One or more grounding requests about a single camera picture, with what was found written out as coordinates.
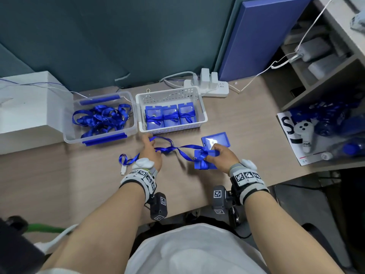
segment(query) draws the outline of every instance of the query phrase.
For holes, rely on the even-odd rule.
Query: person's right hand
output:
[[[229,175],[229,169],[232,165],[236,163],[240,163],[240,160],[237,158],[237,156],[230,150],[228,147],[225,147],[221,144],[214,144],[212,146],[212,150],[218,150],[219,156],[212,157],[207,156],[205,160],[207,162],[211,162],[214,164],[219,170]]]

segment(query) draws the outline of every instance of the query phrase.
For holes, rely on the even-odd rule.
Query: white bottle cap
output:
[[[333,159],[333,155],[330,152],[323,152],[321,154],[321,157],[322,157],[323,160],[331,160],[331,159]]]

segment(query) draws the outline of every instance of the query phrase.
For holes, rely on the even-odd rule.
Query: wooden desk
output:
[[[288,82],[290,79],[283,76],[285,71],[269,72],[264,78],[277,90],[298,86]],[[201,145],[202,136],[225,131],[231,149],[239,158],[254,161],[268,186],[311,173],[310,168],[299,165],[287,142],[276,119],[279,109],[264,78],[257,78],[239,95],[230,91],[227,98],[204,97],[207,123],[200,129],[164,136],[176,146]],[[242,88],[249,81],[239,80],[235,87]],[[146,88],[157,91],[168,87],[160,83],[128,91],[135,95]],[[96,96],[115,91],[111,87],[84,94]],[[135,135],[91,147],[58,143],[0,156],[1,216],[19,214],[30,222],[59,226],[82,221],[117,190],[121,180],[118,157],[121,153],[135,156],[142,147],[138,138]],[[195,170],[178,153],[164,157],[157,178],[157,190],[167,197],[169,216],[208,205],[213,186],[219,184],[227,189],[231,186],[227,175],[218,170]],[[145,209],[141,224],[147,222],[151,219]]]

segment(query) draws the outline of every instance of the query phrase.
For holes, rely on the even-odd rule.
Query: white plastic basket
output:
[[[147,130],[146,113],[147,105],[178,105],[181,103],[194,103],[195,123],[181,124],[172,127],[164,127],[158,129]],[[164,91],[156,91],[149,93],[141,93],[136,95],[138,125],[139,131],[142,133],[161,134],[171,131],[179,131],[200,127],[208,121],[208,116],[204,108],[203,99],[199,94],[198,87],[175,88]]]
[[[81,135],[87,132],[89,127],[82,127],[72,123],[72,115],[77,110],[89,110],[96,105],[107,105],[109,107],[117,108],[120,104],[129,104],[132,106],[129,119],[125,123],[124,129],[119,131],[110,131],[109,133],[93,135],[91,137],[81,138]],[[136,104],[132,99],[132,95],[128,91],[117,92],[112,94],[105,94],[75,100],[65,108],[63,115],[63,139],[67,143],[84,143],[85,145],[94,145],[105,143],[113,140],[127,138],[130,135],[138,133],[137,116],[135,116]]]

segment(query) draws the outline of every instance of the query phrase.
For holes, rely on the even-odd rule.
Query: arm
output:
[[[149,135],[142,140],[140,158],[155,162],[160,171],[161,152],[155,152]],[[124,273],[139,226],[145,193],[137,183],[124,184],[105,203],[87,216],[61,244],[42,270],[65,268],[80,273]]]
[[[206,158],[229,174],[239,163],[227,147],[213,146],[217,157]],[[322,246],[288,215],[265,191],[257,191],[244,201],[247,220],[255,242],[272,274],[332,273],[344,274]]]

